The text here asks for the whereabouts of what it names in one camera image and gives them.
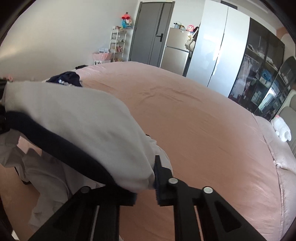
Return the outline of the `white plush toy on bed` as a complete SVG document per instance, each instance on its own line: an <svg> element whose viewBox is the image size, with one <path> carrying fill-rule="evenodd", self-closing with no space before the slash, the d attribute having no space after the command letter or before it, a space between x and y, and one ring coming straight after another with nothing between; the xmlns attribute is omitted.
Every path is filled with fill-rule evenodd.
<svg viewBox="0 0 296 241"><path fill-rule="evenodd" d="M276 115L270 123L274 128L276 135L280 138L282 142L292 140L292 133L290 131L290 128L285 123L283 118L281 118L279 115Z"/></svg>

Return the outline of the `pink storage basket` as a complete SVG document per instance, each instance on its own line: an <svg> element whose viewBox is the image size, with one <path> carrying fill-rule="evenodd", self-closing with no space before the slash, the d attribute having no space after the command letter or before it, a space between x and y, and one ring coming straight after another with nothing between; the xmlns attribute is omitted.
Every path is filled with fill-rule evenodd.
<svg viewBox="0 0 296 241"><path fill-rule="evenodd" d="M94 65L110 63L113 59L113 53L108 48L101 48L98 52L92 53Z"/></svg>

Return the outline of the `dark glass wardrobe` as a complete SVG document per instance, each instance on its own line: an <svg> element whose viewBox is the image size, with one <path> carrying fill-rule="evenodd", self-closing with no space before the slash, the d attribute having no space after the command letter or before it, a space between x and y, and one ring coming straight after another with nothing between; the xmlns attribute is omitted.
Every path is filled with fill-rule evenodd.
<svg viewBox="0 0 296 241"><path fill-rule="evenodd" d="M229 98L268 121L295 83L295 57L284 58L285 45L266 27L250 20L243 60Z"/></svg>

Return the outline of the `red and blue plush toy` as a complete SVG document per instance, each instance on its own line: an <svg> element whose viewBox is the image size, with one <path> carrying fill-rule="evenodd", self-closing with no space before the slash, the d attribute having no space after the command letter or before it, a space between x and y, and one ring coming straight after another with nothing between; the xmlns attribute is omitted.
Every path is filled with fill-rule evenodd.
<svg viewBox="0 0 296 241"><path fill-rule="evenodd" d="M132 18L128 14L128 12L126 12L124 15L122 15L122 17L121 17L121 26L122 26L123 29L132 28Z"/></svg>

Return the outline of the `pink satin pillow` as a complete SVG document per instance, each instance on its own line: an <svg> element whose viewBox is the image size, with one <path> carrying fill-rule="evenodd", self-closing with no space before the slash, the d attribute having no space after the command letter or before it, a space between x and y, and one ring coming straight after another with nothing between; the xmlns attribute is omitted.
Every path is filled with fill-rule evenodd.
<svg viewBox="0 0 296 241"><path fill-rule="evenodd" d="M276 135L271 123L266 119L253 116L256 120L264 140L271 152L273 161L278 168L295 173L295 156L287 142L282 142Z"/></svg>
<svg viewBox="0 0 296 241"><path fill-rule="evenodd" d="M281 237L283 237L295 219L295 173L276 168L281 198Z"/></svg>

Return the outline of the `silver refrigerator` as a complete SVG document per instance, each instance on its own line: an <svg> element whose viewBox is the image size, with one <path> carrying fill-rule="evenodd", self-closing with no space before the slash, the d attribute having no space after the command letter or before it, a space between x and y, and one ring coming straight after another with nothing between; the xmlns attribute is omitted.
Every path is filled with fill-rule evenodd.
<svg viewBox="0 0 296 241"><path fill-rule="evenodd" d="M191 33L186 30L170 28L160 68L172 73L183 75L189 57L185 44L190 40Z"/></svg>

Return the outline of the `white bag hanging on fridge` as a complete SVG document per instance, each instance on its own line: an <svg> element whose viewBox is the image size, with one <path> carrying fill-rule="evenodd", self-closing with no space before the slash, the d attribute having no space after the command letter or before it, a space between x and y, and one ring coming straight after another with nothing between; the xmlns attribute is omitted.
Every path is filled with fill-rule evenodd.
<svg viewBox="0 0 296 241"><path fill-rule="evenodd" d="M198 34L198 30L196 30L193 34L189 35L188 36L189 39L185 42L185 48L190 52L194 51L197 34Z"/></svg>

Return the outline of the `white shirt with navy trim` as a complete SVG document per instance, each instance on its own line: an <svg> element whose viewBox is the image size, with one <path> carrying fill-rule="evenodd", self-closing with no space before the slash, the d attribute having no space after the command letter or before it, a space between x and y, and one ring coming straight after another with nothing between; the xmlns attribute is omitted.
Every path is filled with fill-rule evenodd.
<svg viewBox="0 0 296 241"><path fill-rule="evenodd" d="M81 187L111 180L151 189L156 156L170 159L119 99L101 90L48 82L9 82L1 107L1 165L16 168L40 197L29 226L38 230Z"/></svg>

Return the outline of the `pink plush toy on fridge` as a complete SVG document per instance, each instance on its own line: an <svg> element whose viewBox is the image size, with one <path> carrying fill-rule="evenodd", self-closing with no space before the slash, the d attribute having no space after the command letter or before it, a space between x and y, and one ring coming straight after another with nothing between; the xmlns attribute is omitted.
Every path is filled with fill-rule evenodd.
<svg viewBox="0 0 296 241"><path fill-rule="evenodd" d="M188 32L194 32L194 29L195 29L195 27L193 25L188 25L187 28L186 28L186 30Z"/></svg>

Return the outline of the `navy skirt with white stripes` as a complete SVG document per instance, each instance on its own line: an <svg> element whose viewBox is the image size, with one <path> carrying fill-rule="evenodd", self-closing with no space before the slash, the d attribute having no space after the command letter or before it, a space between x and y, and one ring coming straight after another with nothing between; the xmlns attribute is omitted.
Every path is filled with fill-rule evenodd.
<svg viewBox="0 0 296 241"><path fill-rule="evenodd" d="M56 83L61 84L65 86L76 86L76 87L82 87L80 76L73 71L67 71L62 74L53 76L46 80L46 82L49 83Z"/></svg>

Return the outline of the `white wardrobe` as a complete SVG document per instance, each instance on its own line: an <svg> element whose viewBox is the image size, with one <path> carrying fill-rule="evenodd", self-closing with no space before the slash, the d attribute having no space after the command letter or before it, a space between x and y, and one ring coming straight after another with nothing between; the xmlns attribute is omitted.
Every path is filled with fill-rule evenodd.
<svg viewBox="0 0 296 241"><path fill-rule="evenodd" d="M187 78L228 97L243 60L250 17L205 1Z"/></svg>

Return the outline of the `grey door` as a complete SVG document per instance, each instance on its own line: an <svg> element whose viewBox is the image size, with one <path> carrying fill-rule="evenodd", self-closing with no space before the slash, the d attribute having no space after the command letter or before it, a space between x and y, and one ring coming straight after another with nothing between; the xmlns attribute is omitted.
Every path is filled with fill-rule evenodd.
<svg viewBox="0 0 296 241"><path fill-rule="evenodd" d="M174 5L173 1L139 3L129 61L160 66Z"/></svg>

